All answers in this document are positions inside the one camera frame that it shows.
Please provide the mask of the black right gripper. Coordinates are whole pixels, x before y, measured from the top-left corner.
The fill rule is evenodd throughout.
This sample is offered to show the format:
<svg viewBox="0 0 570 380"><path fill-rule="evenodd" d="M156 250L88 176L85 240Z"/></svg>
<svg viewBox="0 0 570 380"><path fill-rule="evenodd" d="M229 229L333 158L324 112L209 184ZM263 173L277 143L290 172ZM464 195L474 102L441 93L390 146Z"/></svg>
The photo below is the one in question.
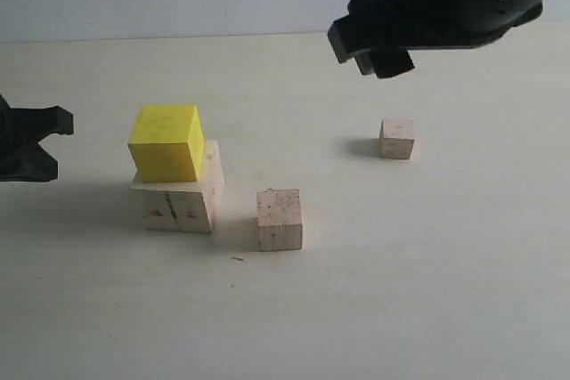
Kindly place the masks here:
<svg viewBox="0 0 570 380"><path fill-rule="evenodd" d="M378 79L414 70L405 49L471 48L535 20L543 0L358 0L327 31L339 64Z"/></svg>

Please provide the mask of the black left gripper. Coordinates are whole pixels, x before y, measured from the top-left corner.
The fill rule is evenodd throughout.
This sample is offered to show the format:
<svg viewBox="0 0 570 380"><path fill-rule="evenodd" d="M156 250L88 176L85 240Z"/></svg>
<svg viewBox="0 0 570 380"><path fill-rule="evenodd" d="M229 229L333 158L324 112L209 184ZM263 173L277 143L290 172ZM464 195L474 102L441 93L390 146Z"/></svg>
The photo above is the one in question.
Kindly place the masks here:
<svg viewBox="0 0 570 380"><path fill-rule="evenodd" d="M1 96L1 181L56 180L59 177L59 164L38 141L52 134L72 135L73 133L74 116L66 109L60 106L26 109L23 116L20 109L13 109ZM25 134L34 141L26 142ZM24 145L23 175L20 152Z"/></svg>

